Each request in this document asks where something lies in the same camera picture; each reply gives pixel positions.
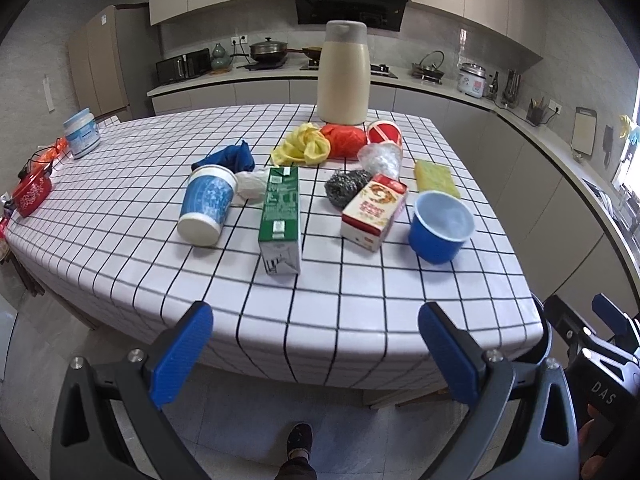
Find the beige bottle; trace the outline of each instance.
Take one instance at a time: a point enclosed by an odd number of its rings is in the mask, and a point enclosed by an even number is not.
[[[328,22],[318,69],[318,117],[333,124],[363,123],[370,84],[367,25]]]

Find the hand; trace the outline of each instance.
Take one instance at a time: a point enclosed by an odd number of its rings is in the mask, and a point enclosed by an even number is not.
[[[589,404],[587,406],[587,413],[589,413],[591,417],[595,418],[598,415],[598,410],[596,410]],[[592,425],[593,419],[587,422],[583,427],[580,428],[580,431],[578,431],[578,444],[580,446],[582,446],[587,441],[587,438],[589,437],[589,430],[591,429]],[[588,459],[587,462],[582,465],[582,469],[580,470],[580,475],[582,476],[582,478],[584,480],[590,480],[591,478],[593,478],[604,461],[605,458],[598,455],[592,456],[590,459]]]

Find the checkered tablecloth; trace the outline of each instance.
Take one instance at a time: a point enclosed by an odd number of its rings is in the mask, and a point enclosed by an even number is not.
[[[354,162],[300,169],[303,263],[299,276],[271,277],[260,261],[260,205],[234,199],[215,248],[190,246],[175,226],[190,164],[246,140],[259,166],[294,126],[321,123],[312,105],[214,108],[101,128],[102,143],[64,158],[54,190],[8,241],[21,262],[75,306],[143,342],[172,326],[194,300],[214,311],[205,364],[300,383],[352,388],[444,385],[417,330],[424,300],[436,300],[485,349],[516,356],[542,336],[527,282],[500,222],[430,120],[369,111],[399,124],[406,212],[382,250],[340,237],[324,181]],[[420,260],[406,238],[417,196],[414,159],[449,166],[476,233],[452,264]]]

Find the microwave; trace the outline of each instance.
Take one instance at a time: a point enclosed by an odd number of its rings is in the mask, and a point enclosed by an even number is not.
[[[156,63],[158,83],[161,85],[198,77],[209,70],[211,70],[211,57],[208,48],[170,57]]]

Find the metal bolt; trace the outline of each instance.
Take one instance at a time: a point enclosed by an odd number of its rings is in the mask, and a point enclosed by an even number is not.
[[[504,359],[504,356],[502,355],[502,352],[500,352],[499,350],[493,349],[493,350],[487,350],[484,353],[484,358],[490,363],[499,363]]]
[[[545,359],[545,366],[550,370],[558,370],[560,363],[555,357],[548,357]]]
[[[140,348],[135,348],[127,354],[127,361],[130,363],[139,363],[145,358],[145,353]]]
[[[71,363],[69,364],[73,368],[73,370],[79,370],[84,366],[84,358],[78,356],[71,359]]]

